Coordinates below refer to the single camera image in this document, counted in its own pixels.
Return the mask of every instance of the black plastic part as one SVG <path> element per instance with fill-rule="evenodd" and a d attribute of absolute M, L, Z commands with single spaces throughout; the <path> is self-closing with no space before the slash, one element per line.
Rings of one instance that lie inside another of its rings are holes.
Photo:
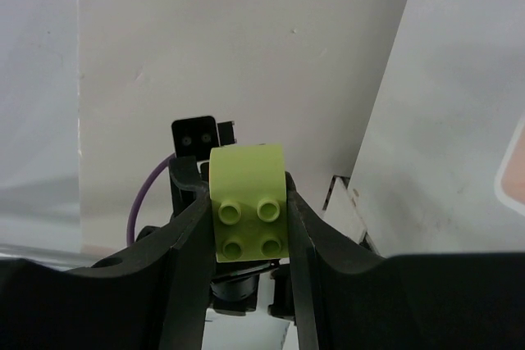
<path fill-rule="evenodd" d="M 155 225 L 146 225 L 140 232 L 139 235 L 137 235 L 136 241 L 140 241 L 142 238 L 146 238 L 148 235 L 152 234 L 153 232 L 160 229 L 160 227 L 157 227 Z"/>
<path fill-rule="evenodd" d="M 195 156 L 209 160 L 212 148 L 219 146 L 217 123 L 213 116 L 176 120 L 171 124 L 177 157 Z"/>
<path fill-rule="evenodd" d="M 210 181 L 210 162 L 204 161 L 200 163 L 200 176 L 205 182 Z"/>
<path fill-rule="evenodd" d="M 229 282 L 260 275 L 279 267 L 279 260 L 218 262 L 216 265 L 213 283 Z"/>
<path fill-rule="evenodd" d="M 294 295 L 290 264 L 284 264 L 272 272 L 275 280 L 273 304 L 268 307 L 268 314 L 273 317 L 295 321 Z"/>
<path fill-rule="evenodd" d="M 246 316 L 257 309 L 259 276 L 212 285 L 211 307 L 228 316 Z"/>
<path fill-rule="evenodd" d="M 175 219 L 184 209 L 186 209 L 186 205 L 182 201 L 182 195 L 180 194 L 180 189 L 178 186 L 173 182 L 173 179 L 170 177 L 170 189 L 171 189 L 171 205 L 173 206 L 173 214 L 171 215 L 171 219 Z"/>
<path fill-rule="evenodd" d="M 246 299 L 257 289 L 259 277 L 250 276 L 218 284 L 212 283 L 213 295 L 222 301 L 238 302 Z"/>
<path fill-rule="evenodd" d="M 195 201 L 196 196 L 194 192 L 190 192 L 187 190 L 181 190 L 180 198 L 182 200 L 182 206 L 184 207 L 184 209 L 186 209 L 193 203 L 193 201 Z"/>
<path fill-rule="evenodd" d="M 233 130 L 233 122 L 221 122 L 217 124 L 219 130 L 219 140 L 221 141 L 221 146 L 233 145 L 237 141 L 235 140 L 235 133 Z"/>

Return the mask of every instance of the white wall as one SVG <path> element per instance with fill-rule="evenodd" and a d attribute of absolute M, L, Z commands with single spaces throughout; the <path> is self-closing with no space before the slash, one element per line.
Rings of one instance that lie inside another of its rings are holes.
<path fill-rule="evenodd" d="M 349 186 L 379 252 L 525 248 L 495 195 L 524 64 L 524 0 L 408 0 Z"/>
<path fill-rule="evenodd" d="M 0 243 L 79 251 L 76 0 L 0 5 Z"/>
<path fill-rule="evenodd" d="M 84 241 L 119 248 L 175 119 L 235 120 L 239 143 L 280 142 L 318 211 L 358 153 L 406 0 L 80 0 Z M 138 227 L 171 213 L 167 179 Z"/>

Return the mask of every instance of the purple cable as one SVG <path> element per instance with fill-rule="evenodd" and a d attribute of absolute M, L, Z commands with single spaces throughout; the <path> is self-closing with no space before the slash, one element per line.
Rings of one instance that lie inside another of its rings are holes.
<path fill-rule="evenodd" d="M 161 161 L 161 163 L 155 167 L 155 170 L 153 170 L 153 172 L 145 180 L 144 184 L 140 187 L 137 197 L 135 197 L 133 205 L 131 206 L 130 215 L 128 216 L 128 227 L 126 230 L 126 242 L 128 246 L 135 242 L 135 226 L 137 224 L 137 217 L 139 216 L 140 206 L 142 205 L 144 197 L 146 197 L 146 194 L 148 194 L 148 190 L 151 188 L 153 182 L 155 182 L 155 179 L 158 178 L 164 169 L 167 168 L 170 160 L 174 157 L 175 153 L 172 153 L 166 159 Z"/>

